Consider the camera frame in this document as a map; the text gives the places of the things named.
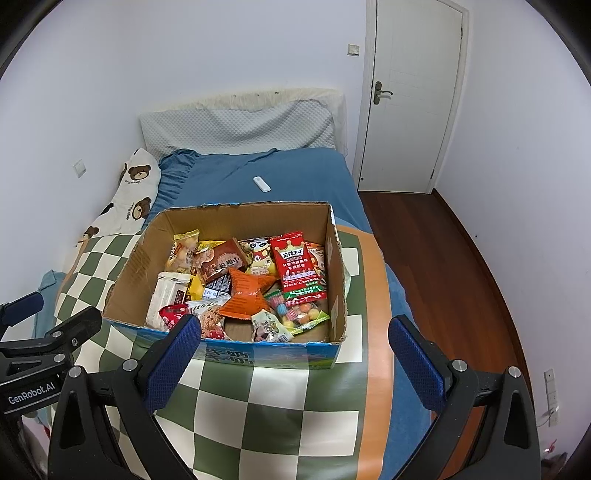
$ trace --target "checkered blanket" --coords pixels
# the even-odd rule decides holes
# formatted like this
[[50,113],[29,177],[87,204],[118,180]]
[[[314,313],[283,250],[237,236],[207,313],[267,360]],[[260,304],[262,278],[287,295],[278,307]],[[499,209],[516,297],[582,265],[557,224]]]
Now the checkered blanket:
[[[104,307],[107,292],[138,238],[113,235],[88,241],[63,284],[56,305],[58,322],[88,305]],[[368,367],[368,337],[372,349],[384,350],[384,345],[374,347],[377,342],[368,332],[366,275],[377,275],[370,283],[381,281],[386,292],[388,286],[385,272],[381,275],[374,265],[364,269],[361,243],[370,245],[365,249],[373,248],[368,243],[375,243],[372,235],[339,227],[339,238],[352,279],[347,338],[332,369],[274,369],[192,359],[166,408],[157,411],[161,428],[197,478],[344,480],[379,475],[392,371],[383,362]],[[387,320],[388,297],[384,305]],[[76,363],[89,372],[107,371],[124,359],[140,359],[148,347],[129,329],[103,321],[100,332],[75,352]],[[391,352],[384,355],[392,358]],[[368,376],[368,368],[375,372]],[[368,378],[374,383],[368,384]],[[384,406],[376,406],[376,399]],[[107,410],[129,467],[148,478],[117,409]]]

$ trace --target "remote control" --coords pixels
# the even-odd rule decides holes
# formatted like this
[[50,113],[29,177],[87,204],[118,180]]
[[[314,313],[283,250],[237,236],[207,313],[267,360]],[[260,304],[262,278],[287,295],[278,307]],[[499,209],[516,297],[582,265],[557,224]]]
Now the remote control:
[[271,191],[271,187],[269,187],[269,185],[267,185],[267,182],[265,182],[265,180],[263,180],[262,178],[254,177],[253,181],[254,181],[254,183],[256,183],[256,186],[261,189],[262,192],[270,192]]

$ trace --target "candy bag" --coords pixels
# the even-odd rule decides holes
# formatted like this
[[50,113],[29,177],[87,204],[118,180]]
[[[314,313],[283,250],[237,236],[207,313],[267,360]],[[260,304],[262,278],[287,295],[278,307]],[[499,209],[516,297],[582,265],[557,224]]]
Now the candy bag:
[[320,322],[328,320],[330,316],[324,312],[325,300],[300,303],[288,307],[281,290],[270,291],[265,300],[281,317],[281,323],[292,335],[298,335],[314,328]]
[[253,240],[246,240],[240,242],[242,250],[252,258],[251,266],[248,267],[246,273],[253,275],[273,275],[279,278],[277,274],[277,266],[273,261],[271,255],[271,245],[266,238],[254,238]]
[[199,230],[175,235],[173,247],[164,269],[167,272],[191,273],[198,240]]
[[293,335],[287,330],[277,317],[266,310],[252,316],[253,342],[289,342]]
[[310,252],[310,259],[314,264],[316,275],[320,279],[320,285],[326,290],[326,266],[324,264],[324,247],[320,244],[313,244],[306,242],[308,252]]

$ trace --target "white pillow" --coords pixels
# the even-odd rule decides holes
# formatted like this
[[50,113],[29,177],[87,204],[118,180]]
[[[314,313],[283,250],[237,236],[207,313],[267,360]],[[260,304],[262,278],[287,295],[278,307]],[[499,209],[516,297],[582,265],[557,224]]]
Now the white pillow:
[[136,150],[124,165],[113,201],[88,227],[82,240],[140,231],[158,194],[159,183],[156,159],[143,148]]

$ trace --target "yellow snack bag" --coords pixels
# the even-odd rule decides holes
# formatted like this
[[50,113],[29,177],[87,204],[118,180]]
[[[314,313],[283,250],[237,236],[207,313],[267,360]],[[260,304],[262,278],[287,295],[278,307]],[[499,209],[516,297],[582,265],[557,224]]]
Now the yellow snack bag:
[[189,288],[187,289],[187,296],[185,301],[188,300],[202,300],[203,299],[203,291],[205,287],[201,282],[201,278],[199,275],[192,275],[191,276],[191,283],[189,284]]
[[166,262],[165,271],[190,273],[198,241],[199,230],[175,235],[173,247]]

